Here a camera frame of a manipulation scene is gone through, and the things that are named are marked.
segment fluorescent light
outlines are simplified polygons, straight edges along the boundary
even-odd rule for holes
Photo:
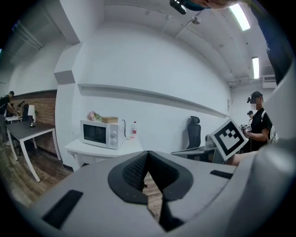
[[[235,17],[236,17],[237,21],[239,22],[241,29],[243,31],[251,28],[250,24],[246,18],[246,15],[244,14],[244,12],[239,4],[235,4],[235,5],[231,6],[230,10],[235,15]]]
[[[259,79],[259,58],[252,58],[253,61],[253,70],[254,70],[254,79]]]

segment air conditioner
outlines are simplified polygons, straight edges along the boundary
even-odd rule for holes
[[[262,77],[262,87],[263,88],[276,88],[276,77],[274,75],[268,75]]]

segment plastic bottle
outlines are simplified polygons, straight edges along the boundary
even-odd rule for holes
[[[137,126],[136,126],[136,122],[134,122],[133,131],[132,131],[131,137],[132,138],[135,138],[136,135],[137,135]]]

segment floor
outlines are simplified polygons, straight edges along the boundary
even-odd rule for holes
[[[0,144],[0,174],[11,191],[14,199],[30,207],[32,203],[40,198],[42,194],[50,190],[61,180],[72,174],[65,169],[57,158],[40,150],[27,147],[31,163],[40,178],[36,182],[30,172],[25,158],[18,156],[18,161],[13,158],[10,146]],[[159,221],[162,205],[162,193],[157,188],[150,174],[145,177],[143,193],[148,196],[148,209],[153,213],[154,219]]]

